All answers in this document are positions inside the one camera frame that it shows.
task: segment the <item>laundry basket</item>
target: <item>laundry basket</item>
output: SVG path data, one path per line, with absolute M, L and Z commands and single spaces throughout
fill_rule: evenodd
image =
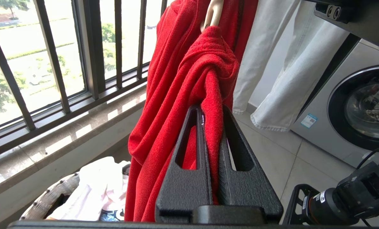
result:
M 45 219 L 50 215 L 79 185 L 79 173 L 66 176 L 51 185 L 23 213 L 20 220 Z

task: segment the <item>sticker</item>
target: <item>sticker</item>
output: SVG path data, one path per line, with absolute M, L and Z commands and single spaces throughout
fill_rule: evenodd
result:
M 308 129 L 317 121 L 317 118 L 312 114 L 308 114 L 302 121 L 301 125 L 307 127 Z
M 306 208 L 306 204 L 307 204 L 307 197 L 304 197 L 304 201 L 303 201 L 303 210 Z
M 325 191 L 321 193 L 321 203 L 325 202 Z
M 103 210 L 100 213 L 99 221 L 104 222 L 123 222 L 124 221 L 124 210 L 107 211 Z

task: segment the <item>black cable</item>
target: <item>black cable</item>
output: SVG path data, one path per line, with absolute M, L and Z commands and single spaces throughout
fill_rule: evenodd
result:
M 360 169 L 362 167 L 362 165 L 372 156 L 374 155 L 376 152 L 379 152 L 379 148 L 375 149 L 374 151 L 370 152 L 366 158 L 364 158 L 360 163 L 359 165 L 356 167 L 356 169 Z
M 365 219 L 362 219 L 362 221 L 365 223 L 366 226 L 372 227 Z

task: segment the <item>washing machine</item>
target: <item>washing machine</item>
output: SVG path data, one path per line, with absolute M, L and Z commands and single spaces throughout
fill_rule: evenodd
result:
M 379 47 L 357 42 L 291 130 L 354 167 L 379 148 Z

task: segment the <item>white jeans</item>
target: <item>white jeans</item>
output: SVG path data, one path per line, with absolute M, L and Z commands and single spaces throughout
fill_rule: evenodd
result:
M 259 0 L 233 93 L 233 112 L 240 114 L 267 65 L 284 28 L 298 7 L 293 40 L 283 69 L 265 100 L 251 115 L 261 129 L 288 131 L 348 32 L 314 15 L 315 3 Z

